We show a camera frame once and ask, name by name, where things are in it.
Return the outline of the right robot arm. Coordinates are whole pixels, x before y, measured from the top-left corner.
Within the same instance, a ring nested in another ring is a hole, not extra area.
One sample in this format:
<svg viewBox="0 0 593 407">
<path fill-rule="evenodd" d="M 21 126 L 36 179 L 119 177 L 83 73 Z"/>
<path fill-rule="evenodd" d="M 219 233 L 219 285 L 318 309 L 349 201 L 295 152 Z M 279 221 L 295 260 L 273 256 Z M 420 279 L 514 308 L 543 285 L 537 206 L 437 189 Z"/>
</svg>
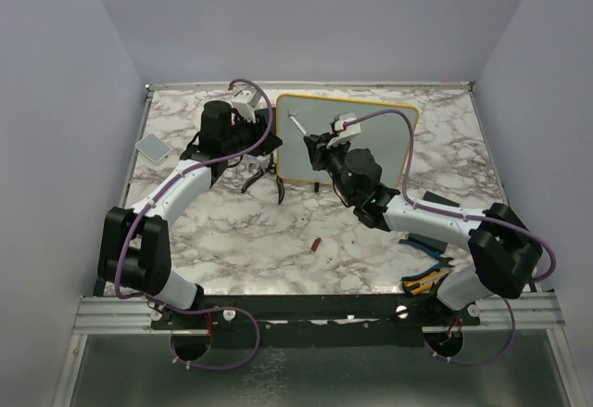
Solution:
<svg viewBox="0 0 593 407">
<path fill-rule="evenodd" d="M 498 295 L 518 298 L 532 277 L 543 248 L 510 207 L 462 212 L 435 204 L 423 210 L 401 191 L 381 182 L 382 169 L 367 148 L 331 146 L 329 134 L 305 136 L 311 167 L 325 171 L 343 204 L 365 226 L 386 232 L 423 235 L 469 252 L 473 262 L 449 274 L 425 302 L 427 317 L 447 324 L 459 310 Z"/>
</svg>

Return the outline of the red marker cap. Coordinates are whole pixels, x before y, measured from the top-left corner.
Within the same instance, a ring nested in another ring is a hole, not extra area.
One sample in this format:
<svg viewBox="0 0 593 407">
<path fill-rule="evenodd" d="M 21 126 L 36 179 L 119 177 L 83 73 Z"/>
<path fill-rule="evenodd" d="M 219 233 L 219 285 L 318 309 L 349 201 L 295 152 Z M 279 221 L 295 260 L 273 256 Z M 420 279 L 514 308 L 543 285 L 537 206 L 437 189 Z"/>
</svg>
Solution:
<svg viewBox="0 0 593 407">
<path fill-rule="evenodd" d="M 319 245 L 320 245 L 321 242 L 322 242 L 322 239 L 320 237 L 317 237 L 314 240 L 313 244 L 311 245 L 311 248 L 310 248 L 311 251 L 313 251 L 313 252 L 317 251 L 317 249 L 318 249 L 318 247 L 319 247 Z"/>
</svg>

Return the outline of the yellow framed whiteboard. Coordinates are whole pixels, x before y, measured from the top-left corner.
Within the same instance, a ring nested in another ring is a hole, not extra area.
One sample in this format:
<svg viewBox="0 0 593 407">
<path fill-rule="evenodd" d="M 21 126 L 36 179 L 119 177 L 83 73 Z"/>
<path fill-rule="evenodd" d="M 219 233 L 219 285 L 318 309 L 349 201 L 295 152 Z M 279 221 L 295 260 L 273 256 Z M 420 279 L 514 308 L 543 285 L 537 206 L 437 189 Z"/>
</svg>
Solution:
<svg viewBox="0 0 593 407">
<path fill-rule="evenodd" d="M 361 134 L 351 141 L 352 148 L 368 148 L 375 161 L 382 167 L 381 182 L 389 187 L 399 187 L 400 177 L 405 170 L 409 151 L 409 127 L 414 128 L 420 111 L 412 106 L 396 103 L 380 103 L 365 100 L 313 95 L 279 95 L 276 100 L 276 135 L 283 140 L 277 150 L 277 173 L 286 181 L 305 183 L 331 183 L 326 172 L 312 169 L 303 133 L 297 123 L 310 134 L 324 134 L 332 131 L 334 119 L 343 115 L 361 118 L 384 109 L 397 109 L 408 121 L 394 114 L 386 114 L 364 121 Z"/>
</svg>

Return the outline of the white marker pen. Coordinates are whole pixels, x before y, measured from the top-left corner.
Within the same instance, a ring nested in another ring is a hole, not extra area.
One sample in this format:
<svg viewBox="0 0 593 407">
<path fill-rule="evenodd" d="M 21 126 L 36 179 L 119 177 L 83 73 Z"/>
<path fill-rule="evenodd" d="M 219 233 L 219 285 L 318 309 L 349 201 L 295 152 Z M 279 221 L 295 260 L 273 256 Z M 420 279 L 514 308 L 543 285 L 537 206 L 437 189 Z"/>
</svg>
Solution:
<svg viewBox="0 0 593 407">
<path fill-rule="evenodd" d="M 307 130 L 304 128 L 304 126 L 297 120 L 297 118 L 293 115 L 289 115 L 289 120 L 294 123 L 294 125 L 298 128 L 298 130 L 303 134 L 303 136 L 306 136 L 308 134 Z"/>
</svg>

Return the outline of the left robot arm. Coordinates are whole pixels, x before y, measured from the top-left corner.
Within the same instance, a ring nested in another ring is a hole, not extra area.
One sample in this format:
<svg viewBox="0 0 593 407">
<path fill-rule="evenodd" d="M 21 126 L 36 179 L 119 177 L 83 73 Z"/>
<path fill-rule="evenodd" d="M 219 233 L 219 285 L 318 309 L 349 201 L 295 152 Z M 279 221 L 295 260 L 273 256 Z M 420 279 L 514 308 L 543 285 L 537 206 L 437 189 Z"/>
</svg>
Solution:
<svg viewBox="0 0 593 407">
<path fill-rule="evenodd" d="M 180 325 L 191 328 L 204 319 L 204 290 L 172 269 L 170 228 L 187 207 L 207 192 L 244 155 L 267 156 L 281 146 L 275 135 L 275 108 L 261 108 L 245 119 L 236 104 L 208 101 L 200 129 L 167 179 L 129 209 L 106 215 L 99 250 L 99 278 L 172 307 Z"/>
</svg>

